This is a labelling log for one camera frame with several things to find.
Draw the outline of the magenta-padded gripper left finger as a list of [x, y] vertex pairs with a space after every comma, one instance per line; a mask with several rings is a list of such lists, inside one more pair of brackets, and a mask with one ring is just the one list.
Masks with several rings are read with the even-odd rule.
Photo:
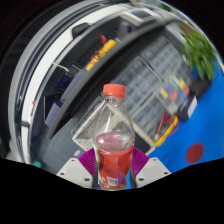
[[93, 148], [79, 158], [70, 158], [57, 176], [84, 188], [98, 187], [98, 165]]

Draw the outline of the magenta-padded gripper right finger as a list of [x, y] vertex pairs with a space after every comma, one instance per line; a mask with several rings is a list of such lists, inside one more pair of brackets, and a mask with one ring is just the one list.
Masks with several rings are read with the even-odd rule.
[[140, 150], [134, 148], [130, 168], [130, 186], [140, 188], [157, 181], [171, 172], [156, 157], [149, 158]]

